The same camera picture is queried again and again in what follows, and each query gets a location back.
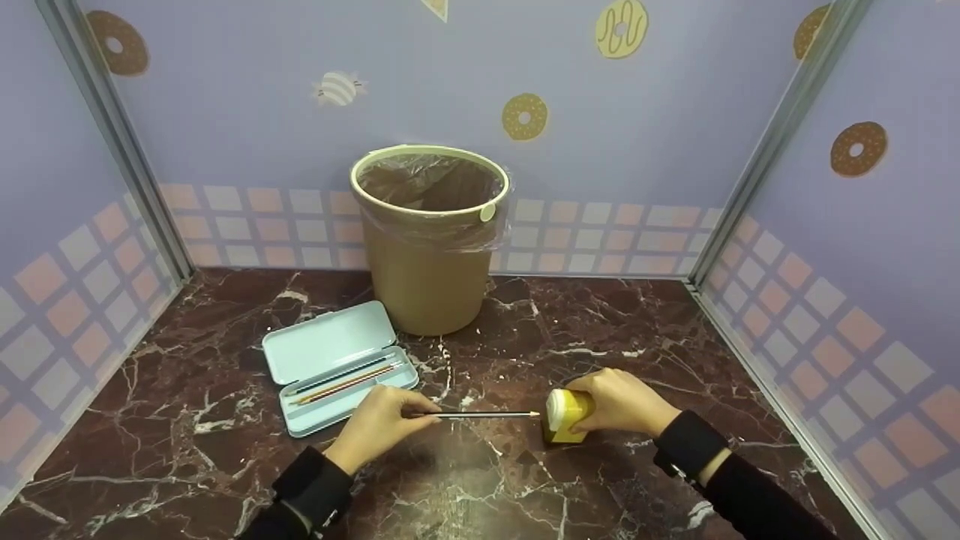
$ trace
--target brown marble surface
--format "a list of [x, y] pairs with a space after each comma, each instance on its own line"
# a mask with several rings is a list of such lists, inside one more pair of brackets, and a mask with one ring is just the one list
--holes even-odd
[[[862, 538], [678, 282], [496, 278], [477, 320], [401, 336], [421, 391], [450, 408], [540, 407], [603, 366], [692, 408], [843, 538]], [[260, 339], [372, 297], [361, 273], [203, 271], [16, 501], [17, 540], [230, 538], [306, 444], [278, 416]], [[651, 462], [643, 436], [545, 447], [532, 421], [445, 422], [369, 466], [333, 538], [739, 538]]]

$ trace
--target trash can rim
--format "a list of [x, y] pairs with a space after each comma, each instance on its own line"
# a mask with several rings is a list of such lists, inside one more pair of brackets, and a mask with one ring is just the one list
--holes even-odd
[[[453, 158], [462, 158], [464, 160], [470, 160], [474, 163], [479, 163], [485, 167], [490, 168], [500, 179], [503, 181], [503, 187], [500, 189], [500, 192], [496, 194], [492, 199], [483, 203], [482, 205], [477, 205], [475, 207], [470, 207], [468, 209], [459, 209], [459, 210], [448, 210], [448, 211], [429, 211], [429, 210], [417, 210], [417, 209], [406, 209], [404, 207], [398, 207], [397, 205], [391, 205], [390, 203], [385, 203], [376, 197], [373, 197], [368, 193], [363, 187], [360, 186], [357, 180], [357, 173], [359, 173], [364, 167], [370, 164], [372, 161], [382, 160], [383, 158], [388, 158], [390, 156], [401, 156], [404, 154], [437, 154], [440, 156], [451, 156]], [[386, 148], [380, 148], [378, 150], [373, 150], [368, 152], [366, 156], [358, 160], [350, 168], [350, 186], [353, 188], [355, 193], [359, 193], [361, 197], [367, 200], [370, 203], [373, 203], [384, 209], [395, 210], [412, 215], [422, 215], [435, 217], [439, 215], [464, 215], [469, 213], [474, 213], [489, 207], [490, 205], [495, 205], [500, 202], [501, 199], [506, 197], [507, 193], [510, 192], [510, 176], [507, 175], [507, 171], [503, 169], [500, 165], [496, 164], [494, 161], [489, 158], [485, 158], [479, 154], [475, 154], [468, 150], [462, 150], [460, 148], [453, 148], [450, 146], [438, 146], [433, 144], [398, 144], [397, 146], [388, 146]]]

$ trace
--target donut decoration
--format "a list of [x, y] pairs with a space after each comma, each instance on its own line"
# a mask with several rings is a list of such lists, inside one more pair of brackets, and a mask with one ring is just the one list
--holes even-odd
[[514, 96], [503, 106], [500, 119], [503, 130], [513, 140], [530, 140], [543, 133], [549, 116], [546, 104], [537, 94]]
[[129, 22], [119, 15], [102, 11], [87, 13], [86, 21], [111, 73], [134, 77], [147, 71], [150, 63], [147, 44]]
[[813, 39], [820, 32], [820, 27], [824, 24], [824, 19], [827, 18], [829, 11], [830, 4], [821, 6], [810, 12], [797, 27], [797, 32], [793, 35], [793, 56], [797, 60], [803, 60], [806, 57], [806, 53], [810, 50]]
[[449, 0], [420, 0], [424, 6], [433, 14], [437, 15], [441, 21], [446, 22]]
[[887, 152], [887, 131], [876, 122], [858, 122], [840, 132], [830, 148], [830, 168], [845, 178], [870, 172]]
[[313, 84], [313, 97], [320, 107], [327, 103], [346, 107], [353, 103], [357, 95], [366, 93], [367, 83], [359, 80], [356, 73], [328, 71], [319, 83]]
[[647, 35], [647, 10], [637, 0], [614, 0], [597, 17], [595, 37], [604, 58], [622, 59], [636, 52]]

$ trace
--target trash can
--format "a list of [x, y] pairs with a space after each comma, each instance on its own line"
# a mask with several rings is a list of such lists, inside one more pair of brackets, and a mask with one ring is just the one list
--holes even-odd
[[373, 293], [394, 326], [441, 335], [468, 325], [486, 293], [491, 252], [506, 234], [510, 179], [456, 148], [400, 145], [350, 169]]

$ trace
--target forearm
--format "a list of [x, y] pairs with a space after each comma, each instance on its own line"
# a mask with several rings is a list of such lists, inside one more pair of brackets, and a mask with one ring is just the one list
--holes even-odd
[[698, 475], [704, 496], [747, 540], [836, 539], [829, 529], [757, 467], [729, 450]]
[[654, 422], [655, 462], [696, 479], [713, 508], [748, 540], [834, 538], [829, 530], [692, 412], [664, 411]]
[[240, 540], [306, 540], [347, 509], [355, 469], [307, 448], [274, 482], [274, 503], [256, 514]]

